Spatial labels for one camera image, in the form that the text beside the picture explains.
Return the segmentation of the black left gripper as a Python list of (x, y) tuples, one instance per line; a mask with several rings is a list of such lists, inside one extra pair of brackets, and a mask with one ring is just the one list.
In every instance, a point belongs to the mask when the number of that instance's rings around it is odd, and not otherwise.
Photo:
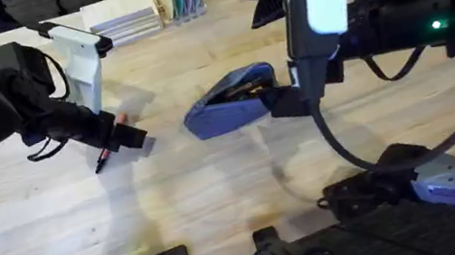
[(41, 148), (29, 155), (28, 160), (35, 163), (56, 155), (69, 140), (117, 153), (122, 147), (140, 149), (147, 135), (146, 130), (117, 124), (116, 136), (111, 113), (94, 113), (82, 105), (52, 99), (42, 84), (21, 71), (0, 70), (0, 92), (20, 115), (22, 123), (17, 132), (25, 144), (31, 146), (41, 140), (59, 143), (52, 151)]

